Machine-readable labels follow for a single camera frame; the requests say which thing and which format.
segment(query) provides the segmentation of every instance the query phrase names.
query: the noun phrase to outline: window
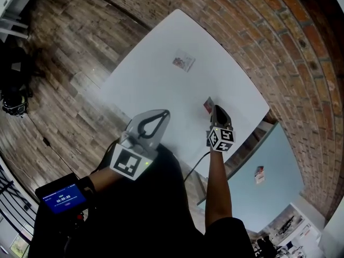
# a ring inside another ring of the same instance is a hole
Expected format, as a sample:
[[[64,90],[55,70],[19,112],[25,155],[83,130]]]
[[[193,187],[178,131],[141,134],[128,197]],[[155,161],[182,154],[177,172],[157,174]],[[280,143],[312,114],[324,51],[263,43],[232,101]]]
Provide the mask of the window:
[[[27,237],[29,240],[32,240],[32,235],[28,232],[30,231],[33,233],[33,228],[28,224],[25,224],[24,227],[21,229],[21,233]],[[24,241],[24,239],[18,234],[15,240],[11,245],[11,250],[19,257],[19,258],[26,258],[28,254],[28,243]]]

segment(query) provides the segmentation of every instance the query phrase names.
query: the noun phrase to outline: black cable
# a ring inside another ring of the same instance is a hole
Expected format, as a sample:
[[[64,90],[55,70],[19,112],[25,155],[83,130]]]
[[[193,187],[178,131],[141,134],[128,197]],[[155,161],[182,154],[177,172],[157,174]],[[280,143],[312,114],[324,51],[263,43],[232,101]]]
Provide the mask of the black cable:
[[[72,171],[74,173],[74,171],[71,169],[71,167],[65,162],[65,160],[54,150],[54,148],[50,145],[50,142],[45,138],[43,137],[42,133],[39,131],[39,129],[37,128],[37,125],[33,122],[32,118],[27,114],[27,117],[30,119],[30,121],[32,122],[33,126],[36,128],[36,130],[38,131],[38,133],[40,133],[40,135],[42,136],[43,138],[43,142],[46,144],[46,146],[50,147],[51,150],[57,155],[59,156],[59,158],[65,163],[65,165],[69,168],[70,171]]]
[[[191,170],[191,171],[187,174],[187,176],[185,177],[184,182],[185,182],[185,181],[187,180],[187,178],[191,175],[191,173],[194,172],[194,170],[196,169],[196,167],[198,166],[198,164],[200,163],[200,161],[201,161],[205,156],[207,156],[208,154],[210,154],[210,151],[207,152],[207,153],[205,153],[205,154],[203,155],[203,157],[199,159],[199,161],[196,163],[196,165],[192,168],[192,170]]]

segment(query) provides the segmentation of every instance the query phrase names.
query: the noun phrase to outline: blue screen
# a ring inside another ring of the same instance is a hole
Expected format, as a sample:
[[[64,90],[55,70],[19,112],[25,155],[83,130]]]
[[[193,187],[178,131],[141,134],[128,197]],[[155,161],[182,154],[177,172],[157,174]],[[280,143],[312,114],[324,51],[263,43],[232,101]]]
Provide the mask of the blue screen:
[[[75,184],[43,197],[43,200],[55,214],[86,202],[85,197]]]

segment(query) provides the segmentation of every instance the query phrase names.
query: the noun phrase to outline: black sleeve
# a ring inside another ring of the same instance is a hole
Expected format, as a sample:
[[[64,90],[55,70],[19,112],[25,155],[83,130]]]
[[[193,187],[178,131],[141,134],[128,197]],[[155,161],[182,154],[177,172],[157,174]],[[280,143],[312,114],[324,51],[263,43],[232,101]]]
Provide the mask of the black sleeve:
[[[205,232],[210,253],[228,253],[229,257],[255,258],[251,241],[243,222],[237,218],[223,218],[212,223]]]

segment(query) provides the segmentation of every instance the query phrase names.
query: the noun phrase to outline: forearm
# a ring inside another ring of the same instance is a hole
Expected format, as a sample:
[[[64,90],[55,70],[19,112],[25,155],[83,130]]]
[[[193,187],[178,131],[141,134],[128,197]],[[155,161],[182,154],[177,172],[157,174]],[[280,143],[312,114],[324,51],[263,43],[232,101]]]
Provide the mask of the forearm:
[[[123,176],[110,169],[110,167],[106,167],[100,171],[97,171],[89,176],[91,182],[93,183],[96,192],[101,192],[112,185],[114,182],[123,178]]]
[[[205,227],[232,216],[231,193],[221,152],[210,151],[210,167],[205,205]]]

